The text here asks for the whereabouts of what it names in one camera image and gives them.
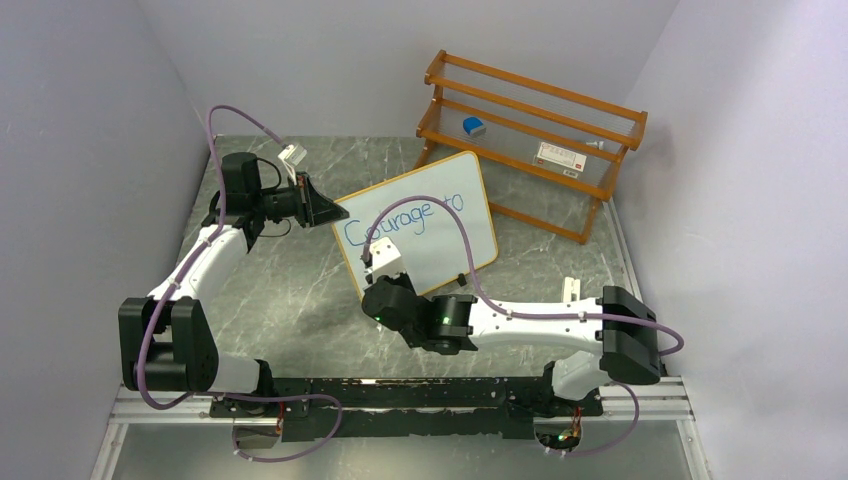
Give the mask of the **yellow framed whiteboard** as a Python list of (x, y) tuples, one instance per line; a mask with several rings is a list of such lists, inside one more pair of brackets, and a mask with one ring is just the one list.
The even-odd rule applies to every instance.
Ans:
[(474, 266), (498, 257), (498, 245), (477, 155), (463, 151), (342, 197), (349, 217), (333, 224), (358, 296), (366, 288), (361, 256), (368, 235), (388, 237), (402, 254), (416, 291), (429, 293), (469, 272), (458, 216)]

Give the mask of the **orange wooden rack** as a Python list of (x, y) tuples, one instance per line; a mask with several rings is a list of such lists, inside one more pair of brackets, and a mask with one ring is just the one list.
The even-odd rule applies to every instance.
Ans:
[[(429, 105), (415, 134), (424, 146), (416, 168), (433, 163), (436, 148), (472, 151), (479, 158), (557, 184), (586, 197), (580, 229), (558, 226), (495, 201), (492, 212), (508, 216), (580, 244), (586, 243), (596, 214), (610, 201), (625, 156), (636, 151), (647, 131), (646, 111), (587, 96), (559, 86), (479, 63), (445, 50), (429, 63), (424, 82), (432, 87)], [(482, 136), (468, 137), (462, 121), (480, 118)], [(532, 164), (541, 142), (585, 154), (577, 178)]]

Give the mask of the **blue whiteboard eraser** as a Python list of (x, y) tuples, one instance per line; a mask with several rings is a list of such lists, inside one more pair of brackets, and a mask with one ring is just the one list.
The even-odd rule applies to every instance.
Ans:
[(462, 121), (462, 128), (468, 137), (476, 138), (487, 131), (486, 124), (476, 116), (468, 116)]

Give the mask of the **white plastic block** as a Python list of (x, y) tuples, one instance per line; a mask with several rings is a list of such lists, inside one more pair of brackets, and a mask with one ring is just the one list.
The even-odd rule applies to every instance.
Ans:
[(570, 304), (581, 299), (581, 280), (574, 277), (565, 277), (562, 285), (562, 302)]

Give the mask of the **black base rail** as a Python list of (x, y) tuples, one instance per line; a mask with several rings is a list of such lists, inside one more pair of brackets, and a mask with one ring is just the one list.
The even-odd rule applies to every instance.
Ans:
[(454, 377), (411, 379), (278, 378), (283, 403), (222, 399), (209, 414), (237, 425), (282, 424), (282, 441), (496, 434), (535, 439), (545, 419), (564, 422), (603, 413), (600, 392), (579, 400), (554, 395), (549, 379)]

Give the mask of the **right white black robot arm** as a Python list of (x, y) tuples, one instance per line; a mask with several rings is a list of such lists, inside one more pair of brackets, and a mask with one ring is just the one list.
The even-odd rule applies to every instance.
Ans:
[(653, 385), (662, 375), (656, 319), (627, 290), (560, 303), (484, 301), (475, 295), (418, 295), (406, 275), (382, 276), (362, 298), (363, 312), (401, 335), (410, 348), (440, 355), (496, 346), (572, 349), (554, 361), (539, 391), (550, 413), (565, 413), (610, 382)]

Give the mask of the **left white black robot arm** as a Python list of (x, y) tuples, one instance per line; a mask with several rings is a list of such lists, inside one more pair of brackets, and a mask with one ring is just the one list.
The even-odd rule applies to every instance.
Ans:
[(219, 352), (204, 306), (255, 245), (268, 222), (295, 220), (310, 228), (346, 219), (346, 209), (321, 194), (297, 170), (306, 151), (287, 145), (273, 166), (275, 187), (263, 186), (261, 158), (248, 152), (220, 163), (217, 192), (199, 236), (175, 270), (149, 294), (119, 308), (125, 385), (135, 391), (232, 393), (249, 414), (273, 409), (277, 388), (262, 360)]

